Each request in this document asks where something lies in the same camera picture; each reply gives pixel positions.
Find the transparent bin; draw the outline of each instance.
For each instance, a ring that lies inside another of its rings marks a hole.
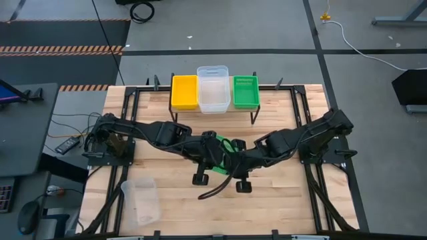
[[[160,219],[159,197],[152,177],[125,181],[121,190],[125,195],[126,227],[137,229]]]
[[[230,105],[230,77],[226,66],[197,69],[199,107],[202,113],[225,113]]]

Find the gray floor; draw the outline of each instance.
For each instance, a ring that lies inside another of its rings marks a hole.
[[[6,21],[18,0],[0,2],[0,20]],[[95,0],[103,19],[128,18],[127,7],[114,0]],[[373,27],[375,16],[403,15],[416,0],[330,0],[332,20],[360,49],[426,48],[426,28]],[[313,49],[304,5],[298,0],[163,0],[153,3],[156,13],[143,25],[131,24],[127,51],[191,49]],[[349,49],[336,25],[324,25],[320,15],[326,0],[310,0],[323,49]],[[90,0],[27,0],[19,19],[95,19]],[[405,68],[427,67],[427,55],[380,55]],[[359,55],[327,55],[338,105],[355,125],[349,144],[354,157],[362,200],[372,232],[427,235],[427,169],[424,145],[427,118],[407,115],[397,102],[391,81],[400,71]],[[324,83],[315,55],[182,55],[122,57],[126,84],[144,84],[159,76],[169,83],[170,73],[194,74],[201,65],[227,65],[230,74],[257,71],[262,83]],[[56,113],[101,112],[105,92],[60,93]],[[86,117],[56,117],[83,130]],[[50,134],[74,134],[51,125]],[[62,140],[48,139],[55,147]],[[69,156],[79,155],[80,150]]]

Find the green bin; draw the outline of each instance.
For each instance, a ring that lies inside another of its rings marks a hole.
[[[257,76],[234,76],[233,103],[236,109],[256,109],[260,105]]]

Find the yellow basket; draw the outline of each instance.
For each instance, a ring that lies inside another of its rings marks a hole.
[[[172,79],[171,105],[177,110],[197,108],[197,75],[176,75]]]

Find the computer mouse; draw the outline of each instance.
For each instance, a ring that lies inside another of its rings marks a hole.
[[[18,230],[24,235],[34,231],[38,222],[39,202],[31,201],[22,206],[18,215]]]

